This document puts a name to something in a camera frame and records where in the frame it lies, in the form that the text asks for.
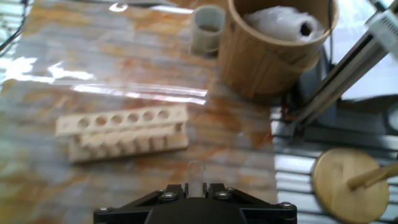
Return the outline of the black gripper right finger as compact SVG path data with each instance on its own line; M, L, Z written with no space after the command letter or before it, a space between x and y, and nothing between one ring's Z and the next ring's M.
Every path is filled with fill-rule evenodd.
M210 201L205 212L215 223L297 224L297 207L290 202L271 204L224 184L204 184Z

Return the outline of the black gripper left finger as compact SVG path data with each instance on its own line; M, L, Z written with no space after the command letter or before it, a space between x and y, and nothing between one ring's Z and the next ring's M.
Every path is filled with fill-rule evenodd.
M188 184L170 184L121 207L97 208L93 211L94 224L144 224L150 213L160 205L187 197Z

